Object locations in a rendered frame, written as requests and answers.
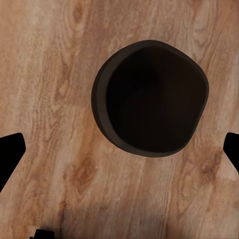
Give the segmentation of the cauldron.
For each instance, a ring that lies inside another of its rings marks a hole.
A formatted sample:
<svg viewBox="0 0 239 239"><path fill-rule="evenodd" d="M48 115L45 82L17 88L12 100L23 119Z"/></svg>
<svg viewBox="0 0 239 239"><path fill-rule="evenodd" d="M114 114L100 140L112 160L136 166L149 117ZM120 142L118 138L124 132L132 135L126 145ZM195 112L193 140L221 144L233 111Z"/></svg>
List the cauldron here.
<svg viewBox="0 0 239 239"><path fill-rule="evenodd" d="M115 146L166 157L189 143L208 96L208 79L194 60L166 43L144 40L103 64L92 109L100 131Z"/></svg>

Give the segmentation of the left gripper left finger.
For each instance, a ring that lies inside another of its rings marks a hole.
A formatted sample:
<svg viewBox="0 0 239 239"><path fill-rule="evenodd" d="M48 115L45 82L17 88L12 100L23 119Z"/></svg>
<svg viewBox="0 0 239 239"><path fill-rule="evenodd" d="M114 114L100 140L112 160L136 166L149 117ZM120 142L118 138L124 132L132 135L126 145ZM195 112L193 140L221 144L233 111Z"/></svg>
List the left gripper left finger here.
<svg viewBox="0 0 239 239"><path fill-rule="evenodd" d="M0 138L0 192L26 151L21 132Z"/></svg>

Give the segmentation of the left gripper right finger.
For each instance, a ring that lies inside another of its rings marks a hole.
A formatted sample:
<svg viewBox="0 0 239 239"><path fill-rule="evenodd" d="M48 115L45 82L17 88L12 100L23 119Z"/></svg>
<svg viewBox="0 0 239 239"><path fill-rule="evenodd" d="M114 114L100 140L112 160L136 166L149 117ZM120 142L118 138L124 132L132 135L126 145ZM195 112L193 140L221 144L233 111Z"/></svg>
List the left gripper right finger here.
<svg viewBox="0 0 239 239"><path fill-rule="evenodd" d="M239 134L228 132L223 150L239 173Z"/></svg>

